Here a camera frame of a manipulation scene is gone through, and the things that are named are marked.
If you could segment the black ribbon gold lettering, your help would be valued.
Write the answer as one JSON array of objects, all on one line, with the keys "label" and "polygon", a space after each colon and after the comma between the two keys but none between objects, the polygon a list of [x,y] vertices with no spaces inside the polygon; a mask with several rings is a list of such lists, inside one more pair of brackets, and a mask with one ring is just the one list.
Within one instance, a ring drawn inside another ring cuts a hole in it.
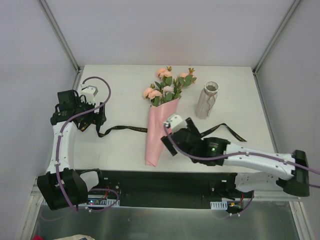
[{"label": "black ribbon gold lettering", "polygon": [[[227,130],[231,133],[231,135],[236,138],[238,141],[240,142],[247,142],[247,140],[245,140],[243,137],[241,137],[238,133],[236,133],[231,127],[229,127],[226,123],[221,123],[218,124],[214,127],[209,128],[206,131],[203,131],[200,133],[201,137],[206,137],[210,134],[212,134],[214,131],[216,131],[219,127],[224,126],[227,128]],[[99,138],[103,138],[106,135],[108,135],[112,130],[131,130],[131,131],[135,131],[135,132],[141,132],[141,133],[147,133],[148,129],[145,127],[136,127],[136,126],[127,126],[127,125],[116,125],[113,126],[109,129],[107,129],[105,132],[100,132],[100,126],[97,125],[95,127],[96,133],[98,135]]]}]

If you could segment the pink wrapping paper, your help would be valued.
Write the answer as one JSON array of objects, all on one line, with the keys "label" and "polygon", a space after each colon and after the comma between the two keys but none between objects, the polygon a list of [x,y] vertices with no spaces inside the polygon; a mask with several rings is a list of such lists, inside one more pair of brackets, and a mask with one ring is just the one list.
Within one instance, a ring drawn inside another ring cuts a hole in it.
[{"label": "pink wrapping paper", "polygon": [[160,159],[164,144],[161,138],[165,135],[163,123],[176,112],[179,99],[175,99],[160,106],[151,106],[148,115],[147,137],[145,145],[145,164],[156,167]]}]

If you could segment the pink flower stem pale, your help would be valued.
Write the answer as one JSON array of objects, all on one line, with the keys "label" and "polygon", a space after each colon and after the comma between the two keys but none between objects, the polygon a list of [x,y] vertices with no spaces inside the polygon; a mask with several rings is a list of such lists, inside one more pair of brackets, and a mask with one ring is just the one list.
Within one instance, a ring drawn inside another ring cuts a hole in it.
[{"label": "pink flower stem pale", "polygon": [[173,86],[165,86],[162,89],[162,102],[167,103],[175,98],[175,91]]}]

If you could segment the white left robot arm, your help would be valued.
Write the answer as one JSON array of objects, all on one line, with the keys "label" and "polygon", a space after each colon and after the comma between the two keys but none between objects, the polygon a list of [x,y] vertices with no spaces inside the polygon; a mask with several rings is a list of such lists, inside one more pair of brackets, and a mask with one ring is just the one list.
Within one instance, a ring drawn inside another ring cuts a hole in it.
[{"label": "white left robot arm", "polygon": [[106,183],[97,168],[82,173],[75,171],[74,146],[78,131],[90,125],[101,126],[106,121],[105,108],[94,112],[98,89],[88,86],[77,92],[58,92],[58,104],[50,118],[53,129],[53,147],[49,166],[44,175],[37,178],[37,186],[51,210],[77,207],[88,200],[92,191],[99,195],[105,191]]}]

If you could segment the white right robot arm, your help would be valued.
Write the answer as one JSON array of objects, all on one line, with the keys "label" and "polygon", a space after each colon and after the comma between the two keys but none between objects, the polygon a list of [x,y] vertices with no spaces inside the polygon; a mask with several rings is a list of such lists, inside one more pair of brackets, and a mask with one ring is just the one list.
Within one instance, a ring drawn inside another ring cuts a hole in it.
[{"label": "white right robot arm", "polygon": [[254,170],[237,173],[225,184],[230,197],[262,188],[279,187],[296,197],[310,195],[309,164],[302,150],[293,153],[266,153],[249,149],[219,137],[203,137],[191,118],[172,115],[162,124],[162,142],[172,156],[177,153],[193,163],[206,166],[232,166]]}]

